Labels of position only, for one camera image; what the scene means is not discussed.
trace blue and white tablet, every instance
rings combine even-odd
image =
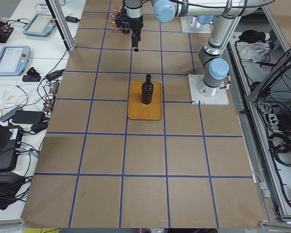
[[[21,75],[29,55],[29,46],[4,46],[0,53],[0,76]]]
[[[25,35],[46,37],[54,29],[55,25],[53,16],[36,14],[24,27],[23,33]]]

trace light blue cap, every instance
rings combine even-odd
[[[161,23],[168,23],[175,17],[175,6],[168,0],[158,0],[154,6],[153,11],[156,19]]]
[[[208,24],[210,23],[211,21],[213,20],[213,16],[210,15],[210,16],[197,16],[197,21],[204,25],[204,24]]]
[[[209,64],[209,73],[217,80],[224,79],[229,70],[228,63],[222,58],[215,58]]]

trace black bottle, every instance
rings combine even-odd
[[[154,86],[151,83],[151,75],[147,74],[145,83],[142,84],[142,103],[150,104],[152,102]]]

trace bottle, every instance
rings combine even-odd
[[[142,103],[150,104],[152,102],[154,86],[151,83],[151,75],[147,74],[145,83],[142,84]]]

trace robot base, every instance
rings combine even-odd
[[[204,75],[189,75],[190,82],[190,91],[191,91],[191,100],[192,104],[213,104],[213,105],[228,105],[228,98],[226,94],[226,90],[219,89],[217,95],[213,97],[206,97],[199,93],[197,90],[197,84],[200,80],[204,78]]]
[[[199,25],[198,28],[191,27],[188,24],[188,18],[191,16],[181,17],[181,27],[183,33],[211,33],[209,24]]]

